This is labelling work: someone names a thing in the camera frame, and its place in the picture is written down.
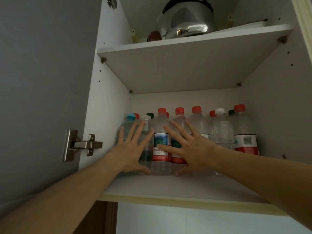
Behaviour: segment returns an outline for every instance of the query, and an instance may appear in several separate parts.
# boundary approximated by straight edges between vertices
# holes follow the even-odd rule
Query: yellow trim
[[[312,4],[310,0],[291,0],[312,61]]]
[[[181,208],[207,209],[217,211],[244,212],[269,214],[276,216],[287,216],[287,214],[276,206],[269,203],[236,202],[221,200],[201,200],[181,197],[159,197],[131,194],[103,193],[98,200],[112,202],[126,202],[134,204],[148,204],[158,206],[170,206]]]

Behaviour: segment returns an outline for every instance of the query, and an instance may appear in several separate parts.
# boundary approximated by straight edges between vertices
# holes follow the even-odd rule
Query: white tile wall
[[[290,217],[118,203],[116,234],[311,234]]]

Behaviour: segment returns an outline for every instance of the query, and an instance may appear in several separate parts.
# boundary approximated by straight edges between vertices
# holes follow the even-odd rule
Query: bottle cap
[[[216,111],[216,114],[218,114],[218,113],[225,113],[224,108],[218,108],[215,111]]]
[[[215,110],[210,111],[210,112],[209,112],[209,115],[210,115],[211,117],[215,117],[215,116],[216,116],[216,111],[215,111]]]
[[[201,106],[194,106],[192,107],[193,113],[201,113]]]
[[[232,110],[229,110],[229,116],[233,116],[235,114],[235,110],[232,109]]]
[[[151,117],[149,115],[146,115],[146,116],[143,115],[143,116],[140,117],[140,119],[141,119],[141,121],[143,121],[143,120],[150,120]]]
[[[245,104],[238,104],[234,106],[235,112],[244,112],[246,110]]]
[[[177,115],[182,115],[182,114],[184,114],[184,108],[176,108],[176,114],[177,114]]]
[[[158,108],[158,114],[160,113],[166,113],[167,110],[165,108]]]
[[[146,115],[147,115],[147,116],[150,116],[150,117],[151,117],[151,119],[153,119],[153,118],[154,118],[154,113],[150,113],[150,112],[149,112],[149,113],[147,113]]]
[[[135,114],[135,119],[140,119],[140,114],[134,113]]]
[[[135,120],[135,114],[129,113],[129,114],[127,115],[127,118],[128,118],[129,120]]]

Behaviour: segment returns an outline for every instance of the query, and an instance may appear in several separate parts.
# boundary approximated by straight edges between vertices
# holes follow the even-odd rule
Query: person's left hand
[[[141,156],[141,153],[143,152],[143,149],[153,136],[154,130],[151,130],[146,138],[138,145],[138,139],[142,132],[144,121],[140,123],[135,135],[133,135],[135,126],[136,122],[133,123],[126,141],[123,141],[124,128],[120,128],[118,143],[109,152],[109,154],[122,164],[123,172],[142,172],[146,175],[150,175],[152,171],[146,166],[140,165],[138,160]]]

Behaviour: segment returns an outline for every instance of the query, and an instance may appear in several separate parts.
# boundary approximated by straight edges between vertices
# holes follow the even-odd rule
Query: stainless steel pot
[[[170,0],[156,24],[162,39],[217,31],[213,8],[206,0]]]

